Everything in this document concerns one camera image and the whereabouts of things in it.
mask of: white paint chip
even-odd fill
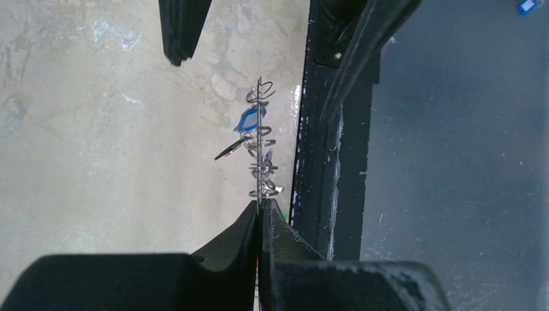
[[[92,27],[93,31],[93,41],[97,43],[99,39],[103,36],[103,33],[105,31],[110,32],[112,35],[114,35],[117,38],[120,38],[120,43],[122,44],[122,50],[129,52],[131,49],[138,44],[138,42],[141,40],[141,35],[133,30],[120,30],[113,25],[111,25],[107,21],[102,20],[96,20],[95,23],[93,23]]]

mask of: metal spring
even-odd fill
[[[265,109],[269,104],[267,98],[275,93],[274,90],[271,91],[272,87],[273,83],[271,81],[261,83],[261,79],[259,79],[258,86],[249,91],[246,96],[246,102],[252,104],[253,108],[259,106],[258,111]],[[268,151],[265,155],[262,154],[262,147],[276,144],[276,140],[274,139],[265,139],[272,131],[271,127],[262,126],[261,120],[258,119],[258,126],[255,130],[240,134],[241,138],[246,138],[244,147],[248,150],[250,156],[256,160],[249,168],[253,178],[258,180],[258,186],[256,190],[250,191],[249,195],[259,200],[277,195],[282,190],[269,179],[269,176],[278,170],[278,167],[274,166],[271,161],[272,152]]]

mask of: blue object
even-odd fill
[[[537,6],[537,0],[522,0],[517,6],[520,15],[530,13]]]
[[[257,128],[257,107],[248,108],[242,116],[240,117],[240,122],[234,129],[236,132],[248,132],[255,130]],[[267,110],[265,108],[261,109],[262,117],[265,117]]]

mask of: metal rod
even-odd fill
[[[263,164],[263,153],[262,153],[262,135],[261,135],[261,119],[262,119],[262,107],[261,107],[261,91],[260,87],[262,86],[261,77],[259,77],[257,85],[257,109],[258,109],[258,122],[257,122],[257,201],[258,201],[258,211],[261,204],[261,199],[263,196],[263,174],[262,174],[262,164]]]

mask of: black plastic part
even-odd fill
[[[17,281],[2,311],[448,310],[430,270],[406,262],[327,262],[284,221],[274,200],[248,204],[192,255],[57,255]]]
[[[159,0],[164,55],[172,65],[194,55],[212,0]]]
[[[331,121],[347,103],[347,96],[356,84],[371,57],[376,55],[389,38],[418,8],[421,0],[369,0],[358,20],[353,38],[336,77],[330,86],[322,121]]]
[[[232,310],[252,310],[259,237],[251,202],[192,255],[43,257],[0,310],[224,310],[228,301]]]
[[[359,75],[334,121],[320,122],[328,86],[337,69],[315,61],[319,0],[311,1],[290,224],[329,259],[358,260],[364,212],[364,182],[372,87],[379,81],[379,53]]]
[[[432,272],[410,262],[283,262],[274,267],[279,311],[450,310]]]

